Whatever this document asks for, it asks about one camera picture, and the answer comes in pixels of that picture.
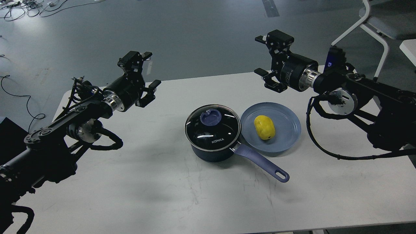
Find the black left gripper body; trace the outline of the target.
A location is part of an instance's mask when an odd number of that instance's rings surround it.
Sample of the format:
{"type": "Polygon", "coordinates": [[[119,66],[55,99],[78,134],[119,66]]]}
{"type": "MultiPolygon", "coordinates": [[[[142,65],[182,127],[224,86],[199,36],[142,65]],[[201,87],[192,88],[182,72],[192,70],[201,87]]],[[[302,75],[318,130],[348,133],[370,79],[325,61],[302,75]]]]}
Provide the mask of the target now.
{"type": "Polygon", "coordinates": [[[141,64],[132,65],[117,64],[123,70],[123,75],[104,89],[104,102],[113,111],[126,112],[130,107],[136,105],[140,108],[146,107],[143,97],[145,82],[142,76],[141,64]]]}

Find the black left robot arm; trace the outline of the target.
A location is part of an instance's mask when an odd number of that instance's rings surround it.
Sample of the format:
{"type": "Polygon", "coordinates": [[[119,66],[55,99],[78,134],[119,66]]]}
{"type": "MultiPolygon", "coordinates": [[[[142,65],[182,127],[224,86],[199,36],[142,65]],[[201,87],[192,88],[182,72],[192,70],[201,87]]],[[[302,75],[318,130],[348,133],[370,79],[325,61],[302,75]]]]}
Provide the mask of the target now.
{"type": "Polygon", "coordinates": [[[103,127],[100,118],[109,119],[114,111],[126,112],[133,105],[144,108],[155,99],[160,80],[146,86],[142,71],[151,52],[130,51],[119,58],[122,76],[105,88],[92,85],[83,77],[73,78],[69,101],[48,126],[30,132],[26,149],[1,165],[1,233],[13,224],[13,213],[25,213],[26,221],[17,231],[25,234],[34,211],[16,202],[35,193],[44,182],[59,183],[75,175],[77,161],[87,150],[109,151],[123,147],[115,133],[103,127]]]}

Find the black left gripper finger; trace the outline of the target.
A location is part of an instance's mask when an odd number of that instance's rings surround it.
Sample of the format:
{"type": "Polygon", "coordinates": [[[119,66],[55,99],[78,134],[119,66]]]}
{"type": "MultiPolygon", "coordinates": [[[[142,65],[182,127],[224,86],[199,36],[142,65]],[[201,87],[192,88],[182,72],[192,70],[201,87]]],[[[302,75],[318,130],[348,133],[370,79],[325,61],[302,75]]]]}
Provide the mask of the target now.
{"type": "Polygon", "coordinates": [[[129,51],[123,58],[119,58],[118,67],[124,73],[142,73],[144,61],[149,60],[152,55],[152,52],[140,53],[137,51],[129,51]]]}
{"type": "Polygon", "coordinates": [[[139,88],[139,97],[136,100],[136,106],[145,108],[148,104],[154,101],[157,86],[161,84],[160,80],[154,80],[149,86],[139,88]]]}

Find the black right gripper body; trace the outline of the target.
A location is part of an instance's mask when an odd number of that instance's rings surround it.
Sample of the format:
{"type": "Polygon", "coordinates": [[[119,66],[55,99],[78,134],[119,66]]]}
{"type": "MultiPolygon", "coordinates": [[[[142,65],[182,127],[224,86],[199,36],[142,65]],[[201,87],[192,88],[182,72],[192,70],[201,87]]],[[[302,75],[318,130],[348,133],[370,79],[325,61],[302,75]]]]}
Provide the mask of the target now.
{"type": "Polygon", "coordinates": [[[277,80],[299,92],[313,86],[318,73],[318,62],[293,52],[272,55],[271,70],[277,80]]]}

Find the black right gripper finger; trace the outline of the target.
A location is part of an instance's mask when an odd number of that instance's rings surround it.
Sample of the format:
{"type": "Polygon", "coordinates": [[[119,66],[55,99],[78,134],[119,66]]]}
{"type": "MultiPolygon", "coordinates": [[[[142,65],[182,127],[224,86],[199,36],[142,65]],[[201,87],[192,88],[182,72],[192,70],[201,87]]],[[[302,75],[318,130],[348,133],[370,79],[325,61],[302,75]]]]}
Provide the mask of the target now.
{"type": "Polygon", "coordinates": [[[269,73],[268,71],[265,71],[262,68],[257,68],[254,70],[254,73],[262,77],[262,80],[265,82],[264,84],[265,88],[270,89],[274,92],[278,92],[278,93],[281,93],[287,90],[287,85],[274,81],[272,79],[273,77],[276,77],[275,72],[269,73]]]}
{"type": "Polygon", "coordinates": [[[267,33],[267,35],[259,35],[254,38],[256,42],[266,45],[270,55],[278,54],[279,52],[287,52],[291,44],[294,43],[294,37],[282,31],[274,30],[267,33]]]}

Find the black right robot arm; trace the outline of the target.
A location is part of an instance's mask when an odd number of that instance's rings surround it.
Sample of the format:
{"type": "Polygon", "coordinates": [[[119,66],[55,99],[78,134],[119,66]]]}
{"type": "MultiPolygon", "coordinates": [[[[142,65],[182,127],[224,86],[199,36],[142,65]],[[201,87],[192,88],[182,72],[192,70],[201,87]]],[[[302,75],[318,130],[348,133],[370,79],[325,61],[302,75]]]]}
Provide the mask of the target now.
{"type": "Polygon", "coordinates": [[[255,41],[266,45],[271,56],[271,72],[262,68],[255,73],[264,80],[264,86],[281,93],[289,87],[303,92],[312,88],[317,96],[311,97],[306,110],[306,130],[312,142],[325,154],[339,160],[374,160],[415,155],[415,93],[379,83],[355,73],[347,62],[345,52],[331,46],[323,72],[318,62],[290,50],[294,37],[274,30],[255,41]],[[315,110],[321,117],[349,120],[367,134],[376,149],[386,150],[380,155],[351,157],[324,149],[311,130],[310,115],[315,110]]]}

